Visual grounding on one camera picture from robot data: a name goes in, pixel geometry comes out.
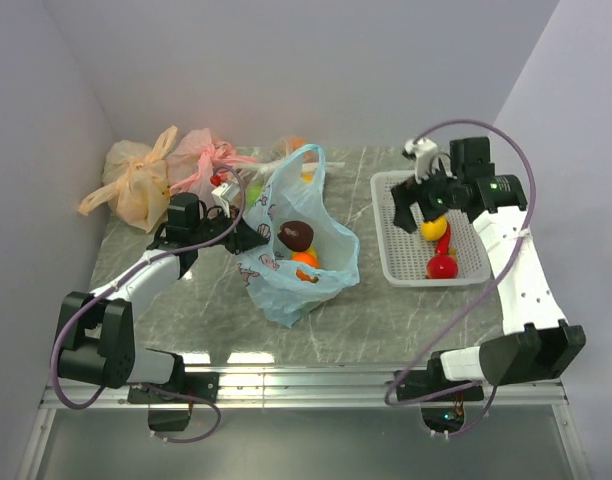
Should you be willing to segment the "yellow fake lemon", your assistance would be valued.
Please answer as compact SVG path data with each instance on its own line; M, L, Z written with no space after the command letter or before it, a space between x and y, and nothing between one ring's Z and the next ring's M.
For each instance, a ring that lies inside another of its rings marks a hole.
M446 223L448 223L445 216L441 216L434 222L423 222L420 231L422 237L428 242L438 241L445 231Z

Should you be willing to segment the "light blue plastic bag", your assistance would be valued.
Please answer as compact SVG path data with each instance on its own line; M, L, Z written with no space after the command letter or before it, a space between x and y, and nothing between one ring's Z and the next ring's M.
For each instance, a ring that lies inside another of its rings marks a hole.
M324 205L327 161L314 144L261 172L244 220L265 244L236 256L253 304L286 327L360 282L358 237Z

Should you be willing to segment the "dark red fake apple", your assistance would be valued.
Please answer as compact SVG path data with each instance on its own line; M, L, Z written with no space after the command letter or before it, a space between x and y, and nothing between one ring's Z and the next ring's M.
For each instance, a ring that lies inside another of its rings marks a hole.
M299 220L284 222L277 233L277 238L293 252L307 251L314 239L313 228Z

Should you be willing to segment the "orange fake orange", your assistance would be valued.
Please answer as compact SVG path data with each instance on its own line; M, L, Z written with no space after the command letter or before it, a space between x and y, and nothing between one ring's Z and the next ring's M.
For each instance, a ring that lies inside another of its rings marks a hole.
M319 268L320 263L316 254L309 251L305 252L294 252L291 256L291 260L308 265L312 268Z

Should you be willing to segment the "red fake pomegranate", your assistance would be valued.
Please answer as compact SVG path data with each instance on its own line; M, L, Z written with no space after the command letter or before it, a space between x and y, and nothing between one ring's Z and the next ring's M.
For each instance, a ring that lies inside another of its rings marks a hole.
M441 254L432 257L426 265L426 278L432 280L454 279L459 274L457 261L450 255Z

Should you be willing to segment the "yellow green fake mango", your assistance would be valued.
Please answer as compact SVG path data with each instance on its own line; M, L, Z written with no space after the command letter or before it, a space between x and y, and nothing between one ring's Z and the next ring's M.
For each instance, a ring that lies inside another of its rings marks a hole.
M307 272L304 272L301 269L296 270L296 276L301 280L309 283L317 283L319 281L319 277L316 275L309 275Z

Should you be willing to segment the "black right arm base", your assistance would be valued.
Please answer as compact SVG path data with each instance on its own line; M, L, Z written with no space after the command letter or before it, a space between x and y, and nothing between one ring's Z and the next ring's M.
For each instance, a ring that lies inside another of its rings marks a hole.
M472 429L488 414L497 388L494 387L482 410L471 421L467 420L466 404L484 400L484 388L478 381L447 380L440 373L411 370L400 382L393 381L396 406L419 405L422 425L431 437L445 440Z

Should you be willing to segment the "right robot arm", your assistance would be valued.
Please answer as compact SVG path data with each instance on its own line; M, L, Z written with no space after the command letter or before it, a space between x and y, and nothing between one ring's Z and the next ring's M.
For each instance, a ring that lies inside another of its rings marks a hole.
M448 399L465 381L502 386L560 377L586 335L568 323L551 292L529 228L532 202L518 177L496 174L486 137L453 140L448 152L428 138L409 140L403 155L414 171L391 189L394 225L414 233L414 206L425 220L464 213L486 251L502 307L502 336L432 354L430 394Z

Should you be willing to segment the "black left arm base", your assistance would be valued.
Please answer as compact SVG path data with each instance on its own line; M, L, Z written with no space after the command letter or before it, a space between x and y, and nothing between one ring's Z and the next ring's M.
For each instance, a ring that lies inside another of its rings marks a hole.
M146 406L147 425L152 435L162 441L188 444L204 440L214 434L222 421L217 406L220 375L216 372L182 372L163 385L140 384L131 386L127 403ZM205 433L195 437L182 438L190 427L192 415L199 407L208 407L215 420Z

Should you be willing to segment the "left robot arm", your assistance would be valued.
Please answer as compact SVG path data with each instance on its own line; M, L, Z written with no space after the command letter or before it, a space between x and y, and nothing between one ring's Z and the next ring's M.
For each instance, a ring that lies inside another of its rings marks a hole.
M268 242L268 235L252 229L239 210L207 207L191 193L172 196L166 221L133 266L92 292L74 291L64 298L50 359L57 397L78 408L60 385L68 379L99 390L139 384L166 402L182 398L188 381L182 357L138 348L136 320L190 270L200 249L222 245L241 254Z

